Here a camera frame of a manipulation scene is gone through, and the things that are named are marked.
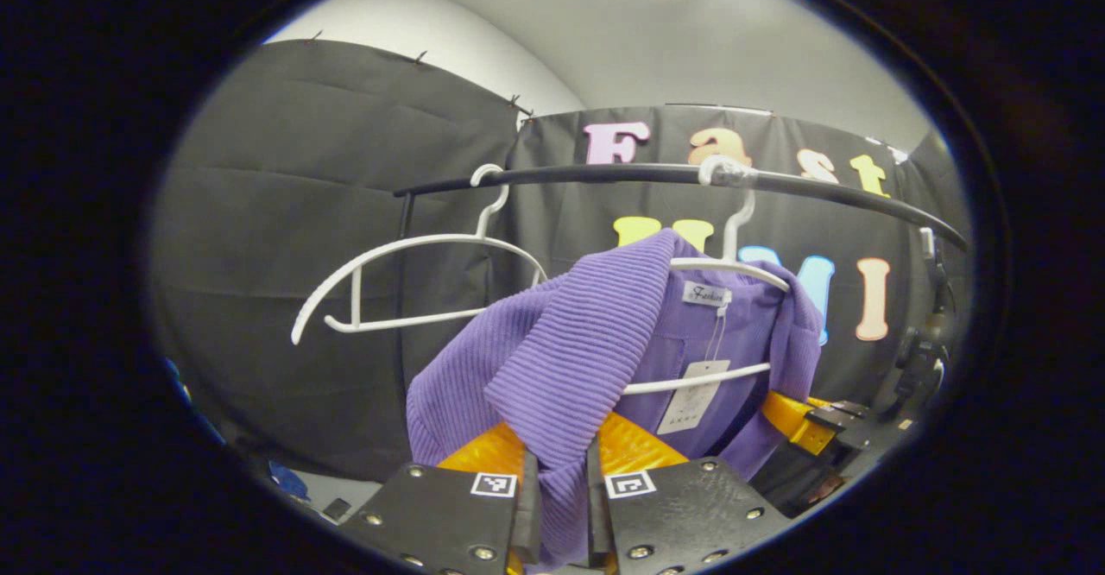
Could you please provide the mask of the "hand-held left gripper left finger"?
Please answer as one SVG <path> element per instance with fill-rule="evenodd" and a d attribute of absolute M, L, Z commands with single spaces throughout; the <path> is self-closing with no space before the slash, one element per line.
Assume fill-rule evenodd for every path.
<path fill-rule="evenodd" d="M 406 464 L 339 524 L 415 575 L 525 575 L 540 558 L 536 457 L 506 424 L 441 464 Z"/>

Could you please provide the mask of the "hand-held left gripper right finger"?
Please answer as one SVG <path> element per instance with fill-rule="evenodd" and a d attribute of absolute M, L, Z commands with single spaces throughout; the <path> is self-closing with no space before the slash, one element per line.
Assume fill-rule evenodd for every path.
<path fill-rule="evenodd" d="M 587 450 L 588 562 L 604 575 L 717 575 L 790 520 L 720 458 L 687 458 L 619 414 Z"/>

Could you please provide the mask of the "purple ribbed jacket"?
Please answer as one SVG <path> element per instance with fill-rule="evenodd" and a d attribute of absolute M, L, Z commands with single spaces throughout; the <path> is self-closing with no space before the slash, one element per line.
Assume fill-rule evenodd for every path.
<path fill-rule="evenodd" d="M 436 466 L 498 424 L 540 462 L 538 568 L 587 553 L 585 453 L 608 414 L 656 431 L 671 393 L 623 397 L 632 381 L 674 381 L 714 357 L 768 375 L 720 383 L 699 424 L 663 436 L 688 458 L 715 456 L 750 480 L 785 442 L 759 410 L 774 390 L 806 401 L 824 316 L 796 276 L 781 291 L 732 271 L 671 268 L 701 252 L 671 229 L 577 260 L 564 275 L 499 300 L 450 339 L 410 383 L 407 430 L 415 464 Z"/>

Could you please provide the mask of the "white hanger with taped hook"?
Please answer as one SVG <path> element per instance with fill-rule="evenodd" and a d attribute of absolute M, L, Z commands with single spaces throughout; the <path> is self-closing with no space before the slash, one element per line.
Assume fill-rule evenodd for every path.
<path fill-rule="evenodd" d="M 670 269 L 672 271 L 676 271 L 676 269 L 678 271 L 683 271 L 683 269 L 730 271 L 765 282 L 771 285 L 771 288 L 781 289 L 782 292 L 789 291 L 790 285 L 781 278 L 765 271 L 765 269 L 759 269 L 737 260 L 737 232 L 739 226 L 746 224 L 755 211 L 755 195 L 751 194 L 751 187 L 756 185 L 758 174 L 757 170 L 741 165 L 741 163 L 734 161 L 727 155 L 711 155 L 706 161 L 701 163 L 698 166 L 698 182 L 701 185 L 734 186 L 735 188 L 745 190 L 745 197 L 743 197 L 741 209 L 730 216 L 729 220 L 723 227 L 723 257 L 720 259 L 711 259 L 709 257 L 704 257 L 704 259 L 683 259 L 683 257 L 678 257 L 678 259 L 670 261 Z M 698 387 L 707 385 L 707 383 L 734 381 L 737 378 L 769 372 L 770 368 L 769 363 L 758 363 L 758 365 L 738 368 L 738 370 L 680 378 L 675 379 L 675 381 L 630 383 L 622 394 L 645 395 Z"/>

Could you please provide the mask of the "white plastic hanger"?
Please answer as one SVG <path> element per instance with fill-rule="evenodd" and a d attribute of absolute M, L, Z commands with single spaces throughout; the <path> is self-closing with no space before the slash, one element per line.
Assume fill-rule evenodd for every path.
<path fill-rule="evenodd" d="M 414 201 L 419 194 L 422 194 L 422 191 L 417 188 L 399 190 L 398 196 L 402 198 L 402 205 L 400 208 L 399 239 L 387 242 L 382 247 L 375 247 L 369 251 L 358 254 L 358 257 L 352 257 L 352 259 L 343 264 L 343 266 L 339 266 L 335 272 L 332 272 L 332 275 L 324 279 L 319 286 L 315 288 L 312 294 L 304 300 L 303 304 L 301 304 L 299 312 L 294 318 L 292 330 L 290 331 L 291 343 L 293 345 L 299 345 L 301 339 L 304 338 L 309 320 L 319 310 L 323 300 L 327 299 L 328 295 L 332 294 L 332 291 L 339 288 L 343 282 L 349 283 L 349 316 L 343 320 L 335 317 L 334 315 L 326 314 L 323 317 L 326 326 L 335 332 L 343 332 L 343 334 L 354 334 L 354 332 L 401 330 L 411 326 L 452 322 L 453 320 L 459 318 L 475 317 L 486 311 L 490 311 L 488 307 L 481 306 L 470 310 L 432 313 L 429 315 L 413 317 L 394 316 L 391 318 L 377 318 L 372 320 L 372 322 L 364 320 L 364 269 L 366 269 L 368 264 L 382 260 L 383 257 L 399 257 L 411 249 L 443 244 L 469 244 L 506 251 L 520 257 L 522 260 L 532 265 L 533 275 L 530 284 L 533 288 L 537 288 L 537 285 L 546 282 L 549 279 L 549 275 L 545 271 L 544 266 L 541 266 L 540 261 L 537 260 L 537 257 L 533 257 L 533 254 L 528 251 L 514 245 L 508 241 L 495 239 L 490 236 L 490 221 L 492 221 L 492 217 L 501 212 L 502 209 L 505 208 L 505 205 L 509 201 L 512 182 L 508 178 L 508 170 L 502 166 L 495 165 L 495 163 L 485 163 L 485 165 L 477 167 L 477 170 L 474 170 L 474 172 L 470 175 L 467 181 L 461 180 L 457 182 L 454 180 L 451 182 L 442 182 L 442 185 L 439 186 L 441 191 L 490 188 L 490 186 L 497 186 L 499 189 L 499 194 L 497 194 L 496 198 L 481 209 L 477 217 L 477 224 L 475 224 L 475 230 L 469 233 L 453 232 L 408 237 L 404 233 L 406 228 L 407 224 L 410 224 L 410 218 L 412 217 L 412 213 L 414 213 Z"/>

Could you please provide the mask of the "black metal clothes rack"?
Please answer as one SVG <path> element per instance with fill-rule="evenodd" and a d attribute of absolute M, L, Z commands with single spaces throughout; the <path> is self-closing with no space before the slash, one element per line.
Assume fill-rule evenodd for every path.
<path fill-rule="evenodd" d="M 940 218 L 923 212 L 922 209 L 897 200 L 867 194 L 867 191 L 845 188 L 845 186 L 833 185 L 812 179 L 806 179 L 774 171 L 757 170 L 758 177 L 751 191 L 768 191 L 769 194 L 785 194 L 786 196 L 797 196 L 813 198 L 822 201 L 853 206 L 853 208 L 877 212 L 880 215 L 898 218 L 908 224 L 916 224 L 919 228 L 932 228 L 937 237 L 949 245 L 959 249 L 964 254 L 969 254 L 971 247 L 966 237 L 946 224 Z M 508 174 L 511 185 L 528 185 L 528 182 L 698 182 L 698 168 L 690 166 L 678 166 L 674 163 L 648 163 L 643 166 L 630 165 L 597 165 L 597 166 L 572 166 L 537 168 L 528 170 L 511 170 Z M 425 185 L 412 186 L 422 194 L 444 194 L 439 186 L 442 182 L 453 180 L 427 182 Z M 409 224 L 406 232 L 409 237 Z"/>

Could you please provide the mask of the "blue object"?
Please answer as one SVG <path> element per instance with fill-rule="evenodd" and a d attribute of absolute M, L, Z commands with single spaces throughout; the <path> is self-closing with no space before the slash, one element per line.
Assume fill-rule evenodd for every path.
<path fill-rule="evenodd" d="M 277 464 L 275 461 L 269 461 L 266 469 L 269 469 L 269 477 L 271 477 L 271 480 L 281 491 L 284 491 L 297 501 L 311 501 L 306 483 L 294 470 L 291 470 L 287 466 Z"/>

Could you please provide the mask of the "black backdrop cloth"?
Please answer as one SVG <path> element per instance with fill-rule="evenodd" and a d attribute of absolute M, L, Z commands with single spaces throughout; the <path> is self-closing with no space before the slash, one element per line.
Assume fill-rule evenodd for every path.
<path fill-rule="evenodd" d="M 398 237 L 394 191 L 461 180 L 484 163 L 507 170 L 696 163 L 746 151 L 761 171 L 806 172 L 841 189 L 916 206 L 974 242 L 962 185 L 939 134 L 907 158 L 860 135 L 790 116 L 702 104 L 627 104 L 525 119 L 490 90 L 432 65 L 343 41 L 276 41 L 218 85 L 168 165 L 150 238 L 151 312 L 165 354 L 201 412 L 236 448 L 297 471 L 383 482 L 411 460 L 397 370 L 406 383 L 466 318 L 343 334 L 349 282 L 312 316 L 301 304 L 335 269 Z M 916 226 L 852 206 L 756 194 L 743 253 L 768 252 L 828 311 L 814 393 L 869 401 L 906 323 L 927 309 Z M 618 244 L 617 218 L 704 221 L 719 257 L 735 190 L 674 182 L 512 186 L 490 236 L 540 260 L 550 276 Z M 533 266 L 477 245 L 419 247 L 364 268 L 367 322 L 470 310 L 528 288 Z M 888 339 L 860 342 L 880 284 L 856 266 L 890 265 Z"/>

